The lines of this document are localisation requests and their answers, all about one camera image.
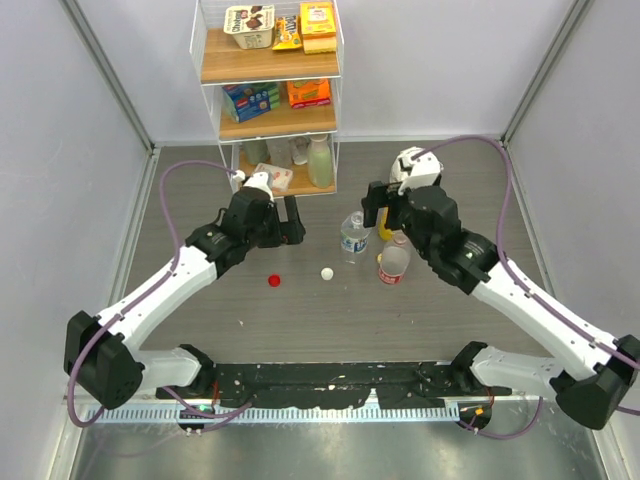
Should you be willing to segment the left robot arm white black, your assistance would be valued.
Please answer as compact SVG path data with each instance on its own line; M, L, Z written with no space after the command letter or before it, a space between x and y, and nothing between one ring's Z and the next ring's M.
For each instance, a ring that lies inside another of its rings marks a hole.
M116 304L96 315L76 313L67 323L63 368L103 408L121 407L141 390L178 389L206 396L215 382L213 361L190 344L144 351L150 334L180 305L243 262L254 248L298 245L305 228L295 197L284 199L281 220L271 196L255 187L235 193L219 222L193 231L174 258Z

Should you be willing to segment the red bottle cap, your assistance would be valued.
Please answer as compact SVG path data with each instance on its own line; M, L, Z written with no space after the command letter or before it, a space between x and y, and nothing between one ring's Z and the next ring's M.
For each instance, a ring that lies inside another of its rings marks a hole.
M268 283L271 287L277 288L281 285L281 277L277 274L272 274L268 277Z

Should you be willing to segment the blue white bottle cap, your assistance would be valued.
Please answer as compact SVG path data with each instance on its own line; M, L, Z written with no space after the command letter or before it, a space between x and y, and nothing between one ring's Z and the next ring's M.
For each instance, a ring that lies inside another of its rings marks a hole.
M329 281L333 278L334 271L332 268L325 267L321 270L321 278L325 281Z

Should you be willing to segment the clear bottle red label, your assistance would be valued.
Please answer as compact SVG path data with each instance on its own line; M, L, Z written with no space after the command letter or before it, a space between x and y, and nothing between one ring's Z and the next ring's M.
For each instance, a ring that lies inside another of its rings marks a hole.
M386 243L380 255L378 276L387 285L400 283L411 259L411 242L402 232L396 232Z

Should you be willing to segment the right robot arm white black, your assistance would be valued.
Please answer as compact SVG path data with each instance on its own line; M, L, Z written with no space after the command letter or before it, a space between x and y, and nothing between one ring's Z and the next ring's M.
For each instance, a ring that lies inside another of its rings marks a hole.
M463 228L456 202L436 184L408 188L375 181L361 204L366 226L387 208L388 225L408 237L439 279L505 315L549 354L471 342L452 363L457 391L472 395L486 386L537 395L584 427L606 426L637 378L638 338L616 338L559 303L491 240Z

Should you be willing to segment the clear bottle blue white label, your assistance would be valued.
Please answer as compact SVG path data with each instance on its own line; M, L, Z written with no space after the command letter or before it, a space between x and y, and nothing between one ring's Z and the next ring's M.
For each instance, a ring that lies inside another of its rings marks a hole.
M357 263L368 246L370 228L364 226L364 213L355 211L348 215L341 225L341 249L349 264Z

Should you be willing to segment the yellow honey pomelo bottle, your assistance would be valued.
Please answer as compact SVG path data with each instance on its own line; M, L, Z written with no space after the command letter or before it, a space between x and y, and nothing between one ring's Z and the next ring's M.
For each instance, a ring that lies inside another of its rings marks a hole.
M384 241L388 242L392 239L394 231L387 227L389 208L384 207L379 214L377 231L379 237Z

